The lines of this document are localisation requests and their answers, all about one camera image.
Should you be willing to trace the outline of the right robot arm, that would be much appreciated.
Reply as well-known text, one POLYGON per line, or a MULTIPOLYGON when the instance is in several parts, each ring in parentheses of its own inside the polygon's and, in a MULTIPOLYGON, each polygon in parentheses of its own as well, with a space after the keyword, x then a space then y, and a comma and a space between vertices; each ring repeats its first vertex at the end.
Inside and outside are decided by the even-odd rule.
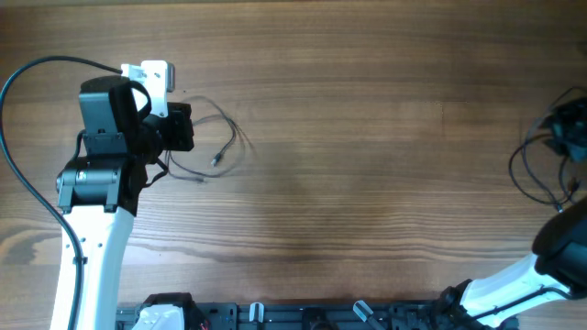
POLYGON ((526 147, 545 138, 562 157, 558 178, 564 197, 551 202, 559 213, 545 223, 524 258, 491 277, 442 292, 431 308, 434 329, 515 329, 506 321, 526 310, 586 299, 586 195, 575 201, 579 183, 562 183, 569 160, 586 161, 586 97, 552 107, 538 123, 550 133, 528 138, 514 155, 522 153, 526 162, 526 147))

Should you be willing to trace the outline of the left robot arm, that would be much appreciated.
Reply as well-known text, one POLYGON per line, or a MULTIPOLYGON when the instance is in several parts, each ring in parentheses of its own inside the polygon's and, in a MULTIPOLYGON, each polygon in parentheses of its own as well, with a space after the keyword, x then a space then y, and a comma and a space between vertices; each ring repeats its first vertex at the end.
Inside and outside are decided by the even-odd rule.
POLYGON ((160 73, 82 84, 86 154, 69 160, 57 178, 58 206, 75 238, 62 238, 51 328, 114 327, 138 196, 153 184, 146 168, 159 163, 164 150, 194 146, 191 107, 168 102, 173 89, 174 80, 160 73))

